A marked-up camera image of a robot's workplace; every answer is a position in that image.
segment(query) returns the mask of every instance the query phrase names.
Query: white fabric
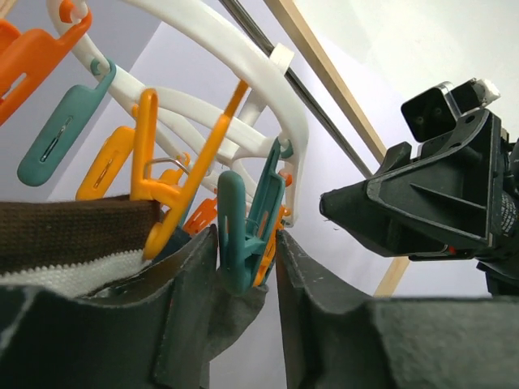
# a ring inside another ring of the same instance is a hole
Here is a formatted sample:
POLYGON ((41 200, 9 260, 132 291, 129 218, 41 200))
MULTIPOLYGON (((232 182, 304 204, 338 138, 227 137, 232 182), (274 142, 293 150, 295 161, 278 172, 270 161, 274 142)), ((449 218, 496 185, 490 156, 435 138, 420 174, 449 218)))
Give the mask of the white fabric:
POLYGON ((132 276, 151 262, 142 250, 111 254, 89 263, 35 267, 0 276, 0 285, 40 285, 66 297, 83 296, 109 282, 132 276))

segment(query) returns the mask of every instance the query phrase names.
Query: gray wall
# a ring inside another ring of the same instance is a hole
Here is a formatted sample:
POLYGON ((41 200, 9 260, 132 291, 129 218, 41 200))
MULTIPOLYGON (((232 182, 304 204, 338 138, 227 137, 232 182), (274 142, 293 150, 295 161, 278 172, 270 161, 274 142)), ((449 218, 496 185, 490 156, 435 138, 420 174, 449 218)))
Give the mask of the gray wall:
MULTIPOLYGON (((88 34, 107 56, 119 66, 130 69, 143 48, 157 30, 159 20, 119 1, 89 0, 93 23, 88 34)), ((30 28, 44 28, 56 36, 54 27, 42 0, 20 0, 8 15, 21 32, 30 28)), ((19 201, 45 201, 49 197, 66 167, 70 164, 83 141, 91 132, 109 102, 101 103, 83 133, 58 166, 54 175, 42 186, 25 186, 16 177, 16 170, 33 140, 40 132, 68 88, 77 83, 95 87, 95 79, 69 54, 29 97, 11 118, 0 128, 0 199, 19 201)))

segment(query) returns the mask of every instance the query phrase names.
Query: wooden pole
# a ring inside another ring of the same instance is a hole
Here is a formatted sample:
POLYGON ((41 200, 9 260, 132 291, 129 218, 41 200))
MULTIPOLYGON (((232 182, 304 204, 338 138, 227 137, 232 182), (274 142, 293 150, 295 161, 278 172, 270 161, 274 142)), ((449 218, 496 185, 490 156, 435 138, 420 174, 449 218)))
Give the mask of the wooden pole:
POLYGON ((18 0, 0 0, 0 18, 4 19, 18 0))
MULTIPOLYGON (((348 86, 339 75, 331 59, 301 15, 294 0, 264 0, 277 21, 307 60, 321 83, 326 87, 352 127, 357 131, 375 158, 382 162, 386 148, 373 126, 358 105, 348 86)), ((391 296, 409 266, 406 257, 394 258, 375 291, 375 296, 391 296)))

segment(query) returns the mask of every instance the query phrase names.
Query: teal clothespin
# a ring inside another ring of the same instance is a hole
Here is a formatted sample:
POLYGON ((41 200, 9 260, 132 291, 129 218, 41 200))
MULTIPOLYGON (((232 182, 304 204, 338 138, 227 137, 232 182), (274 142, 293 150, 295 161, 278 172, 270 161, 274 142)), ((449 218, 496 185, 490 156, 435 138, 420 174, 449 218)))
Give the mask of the teal clothespin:
MULTIPOLYGON (((103 100, 115 78, 117 67, 107 59, 110 70, 95 89, 84 85, 70 88, 50 115, 40 134, 18 166, 18 179, 28 186, 46 183, 72 147, 103 100)), ((99 75, 99 61, 94 59, 90 70, 99 75)))
POLYGON ((218 237, 220 264, 224 286, 233 294, 244 294, 254 284, 268 239, 276 223, 285 193, 285 180, 276 173, 281 152, 275 140, 245 217, 245 185, 239 174, 231 170, 218 178, 218 237))

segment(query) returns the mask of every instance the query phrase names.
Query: plastic clothespin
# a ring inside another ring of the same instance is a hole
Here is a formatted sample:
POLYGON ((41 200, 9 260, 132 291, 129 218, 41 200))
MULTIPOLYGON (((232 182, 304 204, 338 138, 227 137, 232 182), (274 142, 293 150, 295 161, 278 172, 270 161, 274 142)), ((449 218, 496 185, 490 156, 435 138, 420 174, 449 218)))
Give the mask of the plastic clothespin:
POLYGON ((276 173, 280 156, 281 145, 276 139, 261 173, 247 218, 242 178, 229 170, 218 179, 221 272, 224 285, 231 293, 243 294, 252 287, 274 230, 285 193, 285 180, 276 173))
MULTIPOLYGON (((280 170, 279 175, 285 179, 285 188, 292 184, 292 175, 285 173, 283 169, 280 170)), ((264 285, 267 282, 268 275, 274 266, 274 255, 276 254, 276 233, 277 231, 285 229, 283 218, 290 216, 291 213, 292 211, 289 208, 283 205, 280 206, 279 212, 277 213, 276 224, 274 225, 274 230, 270 234, 270 238, 268 239, 267 243, 267 249, 265 250, 265 254, 261 259, 258 272, 256 273, 254 286, 264 285)))
MULTIPOLYGON (((87 125, 114 81, 117 67, 107 59, 110 69, 95 89, 84 85, 70 88, 43 126, 18 167, 18 179, 28 186, 46 183, 63 157, 87 125)), ((99 61, 92 60, 90 70, 99 75, 99 61)))
POLYGON ((217 204, 218 197, 205 199, 184 224, 183 230, 193 236, 205 229, 217 217, 217 204))
MULTIPOLYGON (((75 194, 76 200, 102 199, 127 161, 128 156, 130 156, 134 147, 134 139, 135 130, 130 127, 120 126, 113 132, 103 144, 79 186, 75 194)), ((188 166, 190 161, 190 155, 184 152, 184 166, 188 166)), ((177 185, 183 173, 185 173, 184 169, 167 169, 161 175, 159 181, 170 186, 177 185)))
POLYGON ((71 28, 59 39, 34 28, 25 33, 0 19, 0 126, 28 99, 92 25, 92 12, 72 24, 74 5, 63 0, 59 16, 71 28), (16 81, 24 77, 12 90, 16 81))
POLYGON ((164 220, 161 223, 155 223, 152 227, 144 247, 143 257, 145 259, 155 258, 164 248, 169 237, 173 235, 217 154, 230 121, 247 89, 247 83, 240 81, 229 104, 208 136, 183 187, 168 186, 150 178, 152 164, 157 162, 153 159, 153 147, 157 130, 158 97, 157 91, 154 89, 146 89, 142 93, 135 128, 130 199, 156 200, 169 207, 164 220))

